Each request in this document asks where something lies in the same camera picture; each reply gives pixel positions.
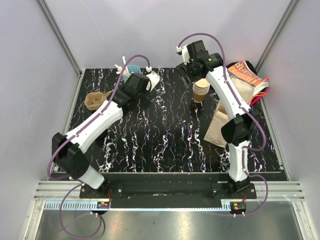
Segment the brown paper takeout bag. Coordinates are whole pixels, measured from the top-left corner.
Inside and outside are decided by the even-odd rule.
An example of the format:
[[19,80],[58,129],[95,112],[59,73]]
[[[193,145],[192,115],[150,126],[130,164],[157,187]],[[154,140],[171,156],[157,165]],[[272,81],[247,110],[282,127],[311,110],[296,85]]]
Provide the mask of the brown paper takeout bag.
[[[238,90],[240,96],[243,100],[248,104],[251,98],[254,95],[255,87],[248,84],[247,82],[238,79],[237,77],[232,77],[231,81],[235,85],[236,89]],[[221,128],[228,122],[228,114],[225,110],[225,107],[221,101],[218,102],[218,105],[214,111],[212,120],[210,125],[207,129],[207,132],[204,136],[204,140],[214,144],[218,147],[225,147],[227,142],[224,140]]]

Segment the cardboard cup carrier stack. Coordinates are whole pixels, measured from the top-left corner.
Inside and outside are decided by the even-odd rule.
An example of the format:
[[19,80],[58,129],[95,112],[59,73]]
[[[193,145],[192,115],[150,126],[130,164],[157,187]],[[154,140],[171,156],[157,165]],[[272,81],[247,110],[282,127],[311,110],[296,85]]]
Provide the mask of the cardboard cup carrier stack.
[[108,98],[108,96],[113,91],[108,91],[106,93],[97,91],[97,92],[90,92],[86,95],[84,99],[84,105],[86,108],[90,111],[96,111],[98,110],[101,105],[104,103],[104,101]]

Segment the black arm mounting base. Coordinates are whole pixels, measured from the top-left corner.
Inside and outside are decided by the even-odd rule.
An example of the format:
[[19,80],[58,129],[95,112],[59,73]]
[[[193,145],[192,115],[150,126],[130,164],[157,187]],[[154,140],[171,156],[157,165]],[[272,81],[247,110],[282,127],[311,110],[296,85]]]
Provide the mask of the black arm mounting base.
[[102,199],[111,193],[112,199],[122,199],[132,195],[172,196],[200,195],[215,199],[246,199],[257,198],[256,189],[249,179],[243,183],[234,183],[228,173],[104,173],[105,178],[100,190],[88,185],[82,186],[81,199]]

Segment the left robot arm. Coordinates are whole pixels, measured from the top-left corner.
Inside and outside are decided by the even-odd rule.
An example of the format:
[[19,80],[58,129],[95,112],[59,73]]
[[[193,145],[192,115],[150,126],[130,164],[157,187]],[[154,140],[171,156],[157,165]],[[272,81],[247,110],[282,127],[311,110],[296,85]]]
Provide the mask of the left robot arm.
[[154,71],[147,75],[133,73],[78,127],[64,135],[58,132],[52,137],[51,162],[68,176],[90,186],[95,197],[103,198],[108,193],[105,178],[90,165],[85,153],[112,124],[133,111],[139,103],[150,101],[159,82],[160,76]]

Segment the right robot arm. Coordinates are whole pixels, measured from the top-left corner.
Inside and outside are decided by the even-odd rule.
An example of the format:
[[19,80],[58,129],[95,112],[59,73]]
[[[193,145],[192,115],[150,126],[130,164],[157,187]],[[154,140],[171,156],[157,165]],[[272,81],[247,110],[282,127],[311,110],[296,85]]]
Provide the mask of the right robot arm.
[[209,54],[202,40],[176,48],[183,62],[178,65],[188,82],[204,78],[217,93],[226,111],[228,122],[221,128],[228,144],[230,168],[226,185],[228,195],[239,198],[250,185],[248,173],[248,147],[258,112],[252,110],[233,84],[223,60],[223,53]]

